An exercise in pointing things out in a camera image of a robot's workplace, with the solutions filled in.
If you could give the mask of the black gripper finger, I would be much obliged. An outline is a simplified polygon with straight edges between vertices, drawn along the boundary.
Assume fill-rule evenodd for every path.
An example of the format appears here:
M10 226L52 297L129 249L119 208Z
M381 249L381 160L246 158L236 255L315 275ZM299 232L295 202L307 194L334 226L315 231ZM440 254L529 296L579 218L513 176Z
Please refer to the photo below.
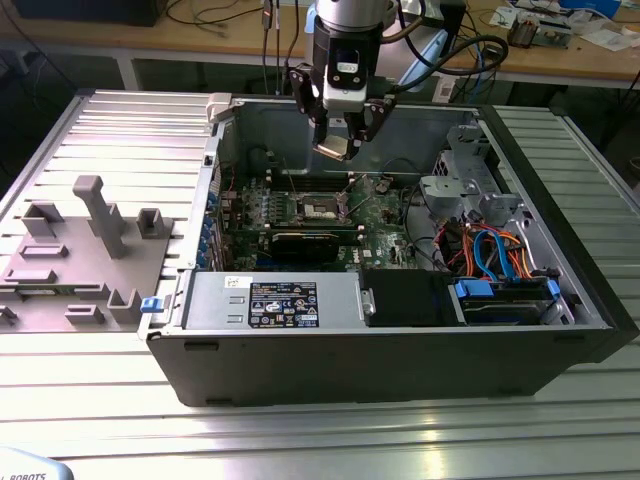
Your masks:
M371 99L360 112L346 114L348 140L346 159L357 155L364 142L372 141L396 106L396 96L386 95L381 99Z
M318 87L315 83L315 80L322 77L311 64L301 63L288 68L288 79L297 109L308 117L314 129L312 146L318 150L326 140L328 128L328 112L323 104L323 87Z

